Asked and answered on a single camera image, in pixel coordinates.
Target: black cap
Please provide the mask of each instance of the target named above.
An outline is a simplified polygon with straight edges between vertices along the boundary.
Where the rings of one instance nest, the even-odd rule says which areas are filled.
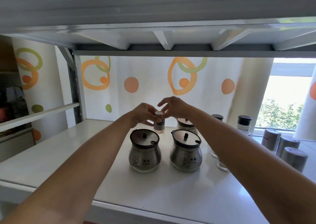
[[[220,114],[212,114],[213,117],[219,119],[220,121],[223,121],[224,117]]]
[[[238,124],[243,125],[243,126],[250,126],[252,118],[246,115],[239,115],[238,116]]]

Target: window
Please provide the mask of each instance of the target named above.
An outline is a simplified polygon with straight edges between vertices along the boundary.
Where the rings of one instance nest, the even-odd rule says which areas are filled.
[[[254,134],[264,129],[284,130],[292,136],[312,79],[316,59],[275,58]]]

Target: green circle pattern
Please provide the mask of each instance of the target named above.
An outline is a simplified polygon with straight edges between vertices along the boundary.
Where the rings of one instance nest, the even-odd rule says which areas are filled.
[[[110,105],[110,104],[107,104],[107,105],[105,106],[105,110],[108,111],[108,112],[112,112],[112,107],[111,107],[111,105]]]
[[[204,57],[204,58],[202,59],[202,62],[200,63],[200,65],[197,66],[197,67],[194,68],[194,69],[188,69],[188,68],[184,67],[184,65],[183,65],[181,62],[179,62],[178,65],[179,65],[179,68],[180,68],[183,72],[186,72],[186,73],[191,74],[191,73],[197,73],[198,71],[201,71],[201,70],[205,67],[206,63],[207,63],[207,58]]]
[[[42,105],[39,105],[39,104],[33,105],[33,106],[31,107],[31,109],[32,109],[32,112],[33,112],[33,113],[38,113],[38,112],[44,111],[43,106],[42,106]]]
[[[34,68],[28,68],[28,67],[25,67],[23,65],[21,65],[20,63],[18,63],[18,66],[22,69],[22,70],[25,70],[25,71],[29,71],[29,72],[32,72],[32,71],[37,71],[39,70],[42,66],[43,66],[43,60],[42,60],[42,57],[38,54],[38,52],[36,52],[35,50],[33,49],[29,49],[29,48],[19,48],[15,51],[15,55],[18,57],[20,53],[23,53],[23,52],[27,52],[27,53],[31,53],[33,55],[35,55],[35,57],[38,59],[38,64],[34,67]]]
[[[108,58],[109,58],[109,68],[108,69],[105,69],[101,65],[96,64],[97,68],[99,70],[101,70],[102,72],[105,72],[105,73],[108,73],[110,71],[110,69],[111,69],[111,58],[110,58],[110,56],[108,56]]]

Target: curtain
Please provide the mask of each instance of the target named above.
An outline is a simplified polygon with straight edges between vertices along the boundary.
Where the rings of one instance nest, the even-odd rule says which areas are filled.
[[[87,118],[114,121],[146,102],[177,96],[232,126],[240,114],[255,125],[273,58],[81,56]],[[175,118],[166,126],[175,127]]]
[[[302,109],[294,137],[316,141],[316,67],[314,68],[309,92]]]
[[[12,39],[29,114],[64,105],[55,47],[25,39]],[[65,112],[32,122],[36,143],[67,129]]]

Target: green dot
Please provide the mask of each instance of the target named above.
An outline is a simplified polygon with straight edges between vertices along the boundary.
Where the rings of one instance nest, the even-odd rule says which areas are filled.
[[[32,109],[32,112],[33,112],[33,113],[38,113],[38,112],[44,111],[43,106],[42,106],[42,105],[39,105],[39,104],[33,105],[31,109]]]
[[[105,106],[105,110],[108,111],[108,112],[112,112],[112,107],[111,107],[111,105],[110,105],[110,104],[107,104],[107,105]]]

